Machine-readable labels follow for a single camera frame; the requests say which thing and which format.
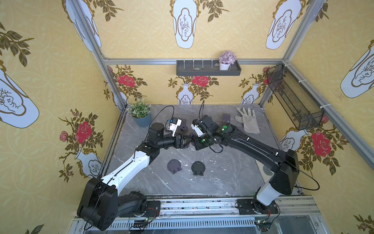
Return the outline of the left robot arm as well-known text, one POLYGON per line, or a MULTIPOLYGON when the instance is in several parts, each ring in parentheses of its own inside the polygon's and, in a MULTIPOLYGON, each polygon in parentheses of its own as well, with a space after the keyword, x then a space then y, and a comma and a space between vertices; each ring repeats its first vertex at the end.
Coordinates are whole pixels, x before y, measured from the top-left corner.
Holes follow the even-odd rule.
POLYGON ((164 125, 153 123, 144 141, 134 150, 133 155, 110 174, 90 179, 84 189, 77 216, 86 223, 106 230, 119 216, 142 215, 147 208, 147 198, 137 191, 121 196, 125 186, 143 169, 148 167, 160 154, 161 149, 173 147, 184 149, 192 138, 171 131, 164 133, 164 125))

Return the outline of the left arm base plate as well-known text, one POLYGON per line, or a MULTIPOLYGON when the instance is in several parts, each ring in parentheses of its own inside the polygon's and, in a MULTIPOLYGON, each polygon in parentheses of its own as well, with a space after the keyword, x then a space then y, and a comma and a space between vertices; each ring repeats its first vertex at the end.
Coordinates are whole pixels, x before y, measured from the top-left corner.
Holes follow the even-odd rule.
POLYGON ((132 202, 129 208, 125 208, 122 211, 118 211, 119 217, 158 217, 160 215, 161 201, 159 200, 147 200, 142 203, 139 207, 132 202))

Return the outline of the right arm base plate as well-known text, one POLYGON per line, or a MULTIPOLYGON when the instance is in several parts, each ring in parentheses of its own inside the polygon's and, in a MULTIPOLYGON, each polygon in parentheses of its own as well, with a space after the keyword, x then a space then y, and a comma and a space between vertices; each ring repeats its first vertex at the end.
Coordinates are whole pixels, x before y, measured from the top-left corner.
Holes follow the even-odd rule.
POLYGON ((239 210, 240 215, 278 215, 279 209, 272 201, 270 205, 265 206, 256 199, 238 199, 235 208, 239 210))

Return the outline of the black phone stand front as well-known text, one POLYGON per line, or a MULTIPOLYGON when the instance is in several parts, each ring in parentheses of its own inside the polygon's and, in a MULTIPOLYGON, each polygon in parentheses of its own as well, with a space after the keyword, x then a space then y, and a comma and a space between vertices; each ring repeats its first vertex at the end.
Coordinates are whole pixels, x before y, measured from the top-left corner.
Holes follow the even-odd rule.
POLYGON ((206 166, 201 161, 195 161, 191 166, 191 171, 194 176, 203 176, 206 166))

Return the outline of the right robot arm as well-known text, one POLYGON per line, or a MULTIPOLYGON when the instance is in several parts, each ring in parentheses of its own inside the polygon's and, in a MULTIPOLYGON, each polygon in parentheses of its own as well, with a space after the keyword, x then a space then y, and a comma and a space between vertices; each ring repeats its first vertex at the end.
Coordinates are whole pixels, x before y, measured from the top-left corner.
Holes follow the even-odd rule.
POLYGON ((292 194, 299 175, 298 157, 294 151, 273 148, 230 123, 218 125, 207 115, 193 120, 191 128, 197 134, 193 138, 196 150, 214 144, 231 147, 249 155, 273 172, 272 178, 256 192, 255 204, 269 206, 279 196, 292 194))

